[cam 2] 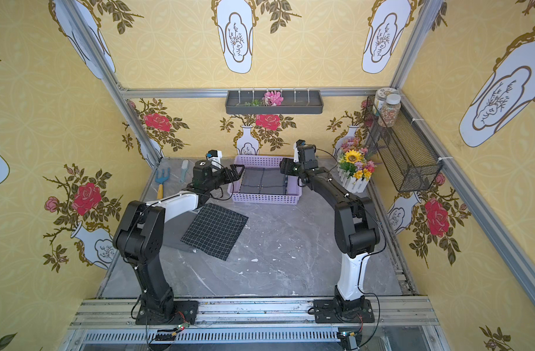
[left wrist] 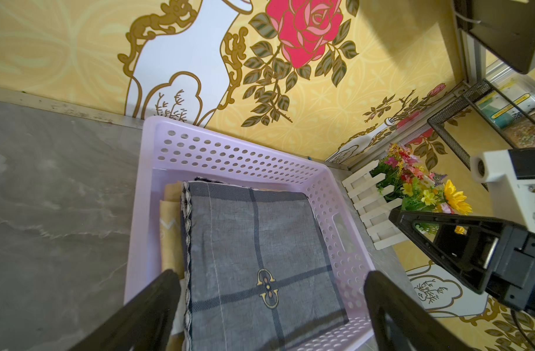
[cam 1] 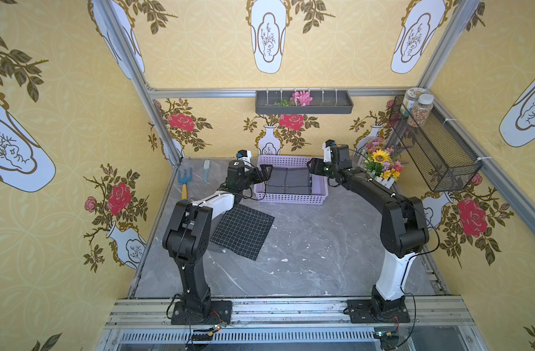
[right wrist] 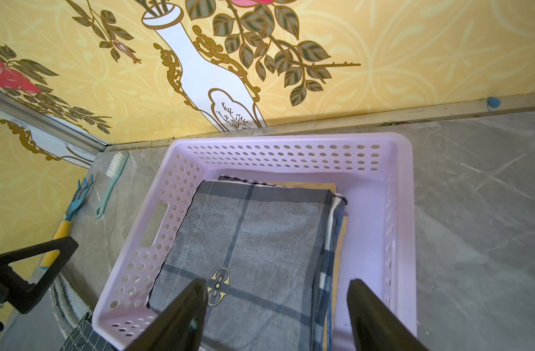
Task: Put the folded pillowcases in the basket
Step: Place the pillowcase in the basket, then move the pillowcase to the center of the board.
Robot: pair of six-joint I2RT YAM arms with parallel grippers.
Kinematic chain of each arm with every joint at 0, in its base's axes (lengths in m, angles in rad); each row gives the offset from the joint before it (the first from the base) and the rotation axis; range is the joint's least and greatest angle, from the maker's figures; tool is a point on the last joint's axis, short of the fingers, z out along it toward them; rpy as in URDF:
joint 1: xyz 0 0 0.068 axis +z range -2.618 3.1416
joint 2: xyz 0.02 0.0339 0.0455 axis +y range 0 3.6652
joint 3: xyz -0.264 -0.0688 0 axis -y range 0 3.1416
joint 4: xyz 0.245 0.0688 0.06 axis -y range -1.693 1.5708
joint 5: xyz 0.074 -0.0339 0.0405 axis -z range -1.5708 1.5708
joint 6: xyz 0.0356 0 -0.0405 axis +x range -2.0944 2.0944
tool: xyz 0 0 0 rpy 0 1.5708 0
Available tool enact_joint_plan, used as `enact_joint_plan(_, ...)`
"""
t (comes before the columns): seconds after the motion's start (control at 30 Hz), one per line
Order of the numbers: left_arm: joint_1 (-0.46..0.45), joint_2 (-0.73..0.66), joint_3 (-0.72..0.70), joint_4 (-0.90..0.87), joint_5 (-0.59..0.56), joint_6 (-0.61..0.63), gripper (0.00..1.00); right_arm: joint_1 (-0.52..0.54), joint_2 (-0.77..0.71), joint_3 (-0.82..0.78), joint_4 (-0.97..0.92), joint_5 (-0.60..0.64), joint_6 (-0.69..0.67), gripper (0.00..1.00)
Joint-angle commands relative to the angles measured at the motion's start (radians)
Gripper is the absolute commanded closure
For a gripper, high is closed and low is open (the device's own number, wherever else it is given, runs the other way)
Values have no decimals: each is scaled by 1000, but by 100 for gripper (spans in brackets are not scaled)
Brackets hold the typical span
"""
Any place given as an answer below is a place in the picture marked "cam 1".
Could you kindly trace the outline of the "grey checked pillowcase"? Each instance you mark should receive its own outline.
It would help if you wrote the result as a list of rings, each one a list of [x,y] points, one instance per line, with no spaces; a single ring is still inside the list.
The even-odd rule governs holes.
[[[266,183],[266,192],[280,195],[310,195],[311,174],[307,167],[273,168]]]

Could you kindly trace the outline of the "purple plastic basket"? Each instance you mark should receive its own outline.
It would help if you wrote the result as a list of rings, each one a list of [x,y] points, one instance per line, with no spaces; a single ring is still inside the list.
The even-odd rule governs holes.
[[[273,165],[273,168],[307,167],[309,156],[260,155],[257,165]],[[280,195],[266,192],[266,183],[255,184],[253,193],[257,200],[270,203],[290,203],[299,205],[322,205],[329,195],[327,178],[311,174],[312,192],[310,195]]]

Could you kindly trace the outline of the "black grid pillowcase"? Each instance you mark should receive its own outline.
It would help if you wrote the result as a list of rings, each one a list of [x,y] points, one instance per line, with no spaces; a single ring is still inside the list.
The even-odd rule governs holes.
[[[227,211],[210,241],[235,254],[256,261],[275,218],[247,206]]]

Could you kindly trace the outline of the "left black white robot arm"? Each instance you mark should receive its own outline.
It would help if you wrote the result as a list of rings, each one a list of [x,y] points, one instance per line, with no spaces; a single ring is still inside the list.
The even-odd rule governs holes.
[[[211,300],[206,282],[203,256],[210,242],[214,219],[232,210],[244,197],[244,191],[270,179],[273,165],[255,167],[247,156],[229,162],[227,177],[215,193],[202,200],[176,203],[162,246],[178,267],[183,292],[175,297],[171,323],[203,322],[218,311],[228,317],[226,301]]]

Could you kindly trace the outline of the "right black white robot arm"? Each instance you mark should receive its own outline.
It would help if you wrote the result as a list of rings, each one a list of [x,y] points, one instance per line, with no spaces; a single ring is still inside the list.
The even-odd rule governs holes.
[[[311,174],[333,179],[339,186],[368,201],[381,215],[380,240],[385,249],[382,270],[373,286],[369,311],[376,320],[406,313],[406,278],[429,241],[422,201],[397,195],[368,173],[355,167],[349,146],[327,140],[324,157],[307,162]]]

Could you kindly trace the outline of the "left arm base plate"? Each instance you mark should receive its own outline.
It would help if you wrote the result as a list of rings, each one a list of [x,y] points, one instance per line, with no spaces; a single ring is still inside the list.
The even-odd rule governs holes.
[[[232,301],[211,301],[201,306],[192,307],[187,301],[176,301],[167,310],[167,317],[174,326],[215,325],[230,323],[232,317]]]

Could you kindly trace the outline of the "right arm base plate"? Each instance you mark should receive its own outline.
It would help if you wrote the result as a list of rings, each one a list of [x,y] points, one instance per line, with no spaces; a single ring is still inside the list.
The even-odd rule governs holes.
[[[346,301],[343,313],[351,323],[409,323],[411,317],[405,303],[398,307],[383,307],[378,302],[368,299],[350,299]]]

